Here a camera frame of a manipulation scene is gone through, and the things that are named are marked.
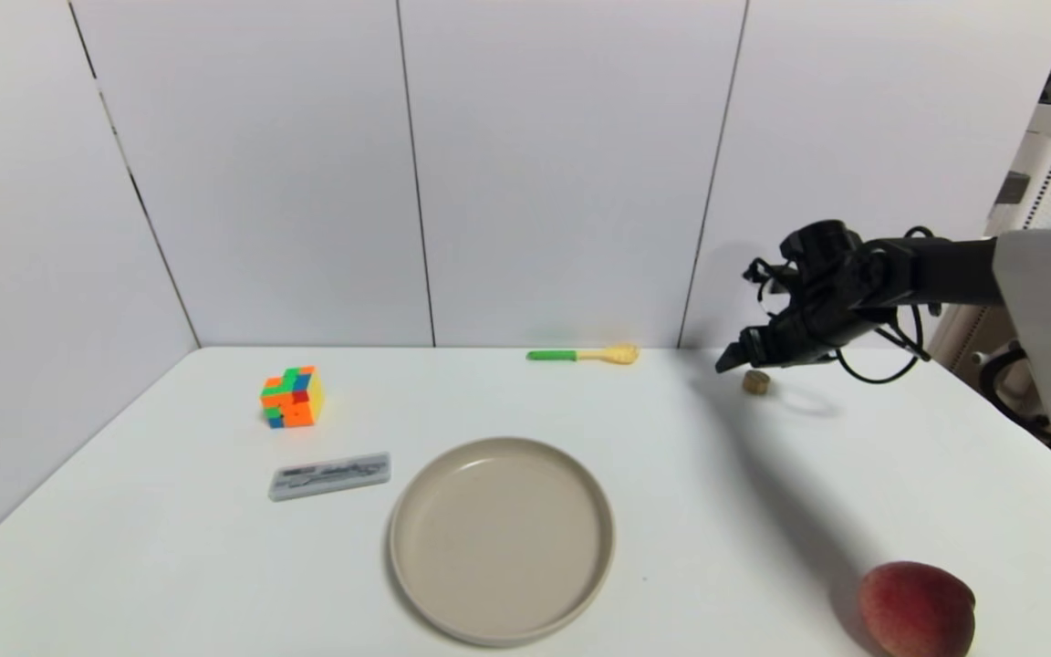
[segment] rubik's cube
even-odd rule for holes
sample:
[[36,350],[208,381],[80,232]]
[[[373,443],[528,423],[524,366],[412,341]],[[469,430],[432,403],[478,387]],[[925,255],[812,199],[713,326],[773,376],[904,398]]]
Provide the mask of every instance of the rubik's cube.
[[281,377],[267,378],[262,408],[274,429],[313,425],[322,411],[322,384],[314,366],[291,367]]

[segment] white tabletop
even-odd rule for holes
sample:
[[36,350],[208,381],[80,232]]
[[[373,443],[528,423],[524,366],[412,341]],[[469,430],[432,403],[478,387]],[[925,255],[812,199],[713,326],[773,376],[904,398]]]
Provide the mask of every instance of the white tabletop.
[[[850,358],[882,374],[903,355]],[[260,385],[301,365],[321,370],[324,416],[271,430]],[[620,367],[202,349],[1,525],[0,656],[472,654],[401,603],[384,532],[427,461],[503,435],[579,458],[618,532],[589,611],[511,653],[862,654],[833,609],[852,623],[861,571],[910,558],[975,591],[972,656],[1051,654],[1051,453],[1034,438],[934,365],[889,386],[772,370],[767,397],[708,367],[673,350]],[[391,483],[266,498],[276,467],[374,452]]]

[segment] red peach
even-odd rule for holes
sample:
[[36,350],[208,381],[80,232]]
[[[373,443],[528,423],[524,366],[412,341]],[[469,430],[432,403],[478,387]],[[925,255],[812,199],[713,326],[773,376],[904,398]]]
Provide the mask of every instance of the red peach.
[[934,566],[894,561],[862,579],[867,630],[894,657],[964,657],[975,635],[975,594]]

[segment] round plate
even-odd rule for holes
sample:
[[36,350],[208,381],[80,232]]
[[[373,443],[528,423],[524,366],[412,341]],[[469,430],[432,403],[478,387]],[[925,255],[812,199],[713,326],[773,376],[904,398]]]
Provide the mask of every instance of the round plate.
[[488,438],[420,470],[388,543],[397,581],[430,622],[509,646],[586,609],[611,567],[614,523],[595,478],[566,453]]

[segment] cable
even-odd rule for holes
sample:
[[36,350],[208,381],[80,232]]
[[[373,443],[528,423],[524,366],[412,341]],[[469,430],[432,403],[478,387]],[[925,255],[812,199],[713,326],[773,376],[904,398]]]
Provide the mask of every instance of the cable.
[[996,377],[1000,377],[1001,371],[1008,369],[1008,366],[1013,365],[1027,358],[1027,353],[1024,349],[1009,349],[1005,353],[993,357],[985,364],[980,370],[980,394],[984,395],[985,398],[992,403],[992,406],[996,407],[996,411],[1002,412],[1006,418],[1016,422],[1022,429],[1026,432],[1032,433],[1035,437],[1043,440],[1051,442],[1051,432],[1040,425],[1035,424],[1035,422],[1022,416],[1016,411],[1013,411],[1011,407],[1005,404],[1005,399],[1001,398],[996,392]]
[[[908,231],[903,233],[903,238],[905,239],[914,238],[915,235],[922,235],[924,238],[934,238],[935,233],[931,232],[930,228],[927,228],[926,225],[914,225],[914,227],[910,228]],[[889,333],[885,328],[874,329],[874,332],[877,334],[880,334],[881,336],[885,337],[885,340],[898,346],[898,348],[906,349],[914,354],[910,357],[910,361],[903,366],[901,370],[897,371],[894,374],[889,375],[889,377],[884,377],[884,378],[864,377],[862,374],[859,374],[858,371],[854,371],[852,367],[850,367],[850,363],[846,362],[846,357],[842,355],[842,349],[837,349],[833,353],[836,354],[836,356],[838,356],[838,362],[841,363],[842,369],[846,370],[847,374],[849,374],[851,377],[858,378],[859,382],[863,382],[864,384],[889,384],[897,382],[897,379],[902,378],[903,375],[908,373],[908,371],[912,370],[913,367],[916,366],[919,362],[930,361],[930,354],[927,353],[925,349],[923,349],[923,313],[919,312],[918,305],[912,305],[912,307],[910,307],[910,313],[914,315],[913,341],[910,340],[910,336],[908,334],[903,332],[903,329],[900,328],[900,325],[898,325],[898,321],[893,321],[891,324],[889,324],[889,327],[892,329],[892,331],[894,331],[894,333],[897,333],[897,335]]]
[[[923,350],[923,317],[921,316],[921,313],[919,313],[919,307],[914,307],[914,305],[912,305],[912,307],[909,308],[910,308],[910,313],[914,315],[914,342],[911,342],[910,337],[908,337],[901,328],[898,328],[898,322],[891,324],[891,328],[902,337],[905,337],[905,342],[901,342],[900,340],[898,340],[898,337],[893,337],[890,333],[883,331],[883,329],[881,328],[875,328],[874,332],[883,335],[884,337],[887,337],[888,341],[891,341],[897,345],[910,346],[911,348],[918,349],[918,353],[926,354],[927,352]],[[904,365],[901,370],[889,375],[889,377],[870,378],[870,377],[864,377],[862,374],[859,374],[858,371],[854,371],[852,367],[850,367],[850,363],[847,363],[846,357],[842,355],[842,349],[837,349],[833,352],[833,354],[834,356],[838,356],[838,363],[841,363],[842,369],[846,370],[847,374],[849,374],[851,377],[858,378],[859,382],[863,382],[864,384],[875,384],[875,386],[881,386],[881,384],[891,384],[893,382],[898,382],[898,379],[904,377],[904,375],[908,373],[908,371],[912,370],[913,367],[916,366],[919,361],[922,361],[922,355],[912,355],[910,357],[910,361],[906,363],[906,365]]]
[[1025,429],[1026,432],[1032,433],[1044,446],[1051,449],[1051,432],[1044,428],[1043,425],[1037,424],[1037,422],[1033,422],[1013,411],[996,392],[996,377],[1000,377],[1001,371],[1008,369],[1008,366],[1013,365],[1013,363],[1025,361],[1025,358],[1027,358],[1025,350],[1017,348],[1009,349],[986,363],[980,370],[980,394],[984,395],[984,398],[988,399],[989,403],[992,403],[992,406],[995,406],[996,411],[1000,411],[1002,415],[1014,422],[1018,427]]
[[[781,267],[783,267],[783,269],[787,269],[789,263],[792,263],[792,261],[791,260],[785,261],[785,264]],[[762,267],[762,269],[764,270],[764,280],[760,282],[760,287],[757,287],[757,304],[759,305],[760,310],[764,311],[764,314],[767,314],[769,316],[777,316],[776,312],[771,312],[770,310],[768,310],[768,308],[764,307],[764,286],[767,286],[767,284],[771,282],[777,283],[778,286],[784,288],[788,288],[788,286],[785,285],[783,280],[777,278],[776,271],[772,271],[772,266],[768,265],[767,262],[764,262],[764,260],[762,259],[754,259],[754,261],[751,261],[751,266],[756,267],[758,265],[760,265],[760,267]]]
[[903,238],[914,238],[915,235],[923,235],[924,238],[934,238],[935,233],[930,231],[926,225],[914,225],[908,231],[903,233]]

